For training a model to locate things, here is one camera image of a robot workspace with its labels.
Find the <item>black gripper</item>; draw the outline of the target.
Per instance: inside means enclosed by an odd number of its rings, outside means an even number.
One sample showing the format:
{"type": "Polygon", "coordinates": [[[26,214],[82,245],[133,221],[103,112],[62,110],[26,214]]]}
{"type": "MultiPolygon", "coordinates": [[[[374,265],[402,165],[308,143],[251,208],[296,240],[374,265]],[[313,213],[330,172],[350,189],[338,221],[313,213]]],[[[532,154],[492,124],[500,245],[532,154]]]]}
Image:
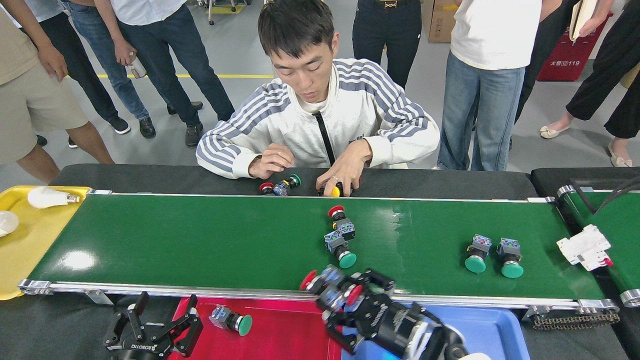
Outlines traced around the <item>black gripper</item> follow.
{"type": "Polygon", "coordinates": [[[396,281],[374,269],[353,273],[349,281],[349,306],[361,300],[362,322],[354,312],[323,310],[321,314],[330,338],[349,354],[355,354],[364,337],[403,360],[438,360],[445,347],[445,329],[439,317],[425,307],[407,307],[389,300],[396,281]],[[354,328],[343,335],[338,327],[354,328]]]}
{"type": "Polygon", "coordinates": [[[136,303],[113,315],[103,346],[116,352],[115,360],[166,360],[171,353],[190,357],[204,328],[198,310],[190,307],[172,322],[149,325],[151,340],[146,340],[140,315],[148,300],[148,293],[143,291],[136,303]]]}

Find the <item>seated person's left hand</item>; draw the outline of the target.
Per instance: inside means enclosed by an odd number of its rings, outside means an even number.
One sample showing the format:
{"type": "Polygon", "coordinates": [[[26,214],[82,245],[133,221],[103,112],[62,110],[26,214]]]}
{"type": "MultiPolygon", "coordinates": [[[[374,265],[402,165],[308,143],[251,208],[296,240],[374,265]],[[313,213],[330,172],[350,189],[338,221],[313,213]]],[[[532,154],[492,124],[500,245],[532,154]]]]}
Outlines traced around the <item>seated person's left hand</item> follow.
{"type": "Polygon", "coordinates": [[[373,151],[366,139],[350,143],[334,164],[317,178],[315,188],[320,190],[324,187],[323,196],[327,197],[331,194],[333,187],[341,182],[343,196],[348,198],[352,190],[359,189],[363,168],[366,162],[372,160],[372,157],[373,151]]]}

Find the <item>seated person's right hand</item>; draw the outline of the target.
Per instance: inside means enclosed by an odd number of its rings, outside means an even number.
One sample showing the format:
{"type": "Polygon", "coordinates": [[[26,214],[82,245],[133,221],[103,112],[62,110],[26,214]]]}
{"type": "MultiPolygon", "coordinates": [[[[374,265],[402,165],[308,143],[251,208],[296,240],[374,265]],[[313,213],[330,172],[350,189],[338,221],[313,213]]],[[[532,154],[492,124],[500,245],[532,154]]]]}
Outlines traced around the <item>seated person's right hand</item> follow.
{"type": "Polygon", "coordinates": [[[295,157],[288,146],[272,143],[262,155],[250,162],[247,173],[251,178],[267,180],[273,173],[281,173],[294,166],[294,163],[295,157]]]}

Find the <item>standing person's right hand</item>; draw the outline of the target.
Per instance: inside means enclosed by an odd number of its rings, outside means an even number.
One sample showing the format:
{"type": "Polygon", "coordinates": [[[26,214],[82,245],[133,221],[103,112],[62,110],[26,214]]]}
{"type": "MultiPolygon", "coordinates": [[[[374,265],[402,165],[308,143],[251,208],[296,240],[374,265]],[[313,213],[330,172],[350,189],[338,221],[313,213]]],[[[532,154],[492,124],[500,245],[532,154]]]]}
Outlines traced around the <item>standing person's right hand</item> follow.
{"type": "Polygon", "coordinates": [[[116,61],[122,66],[130,66],[137,50],[124,38],[114,38],[113,43],[116,61]]]}

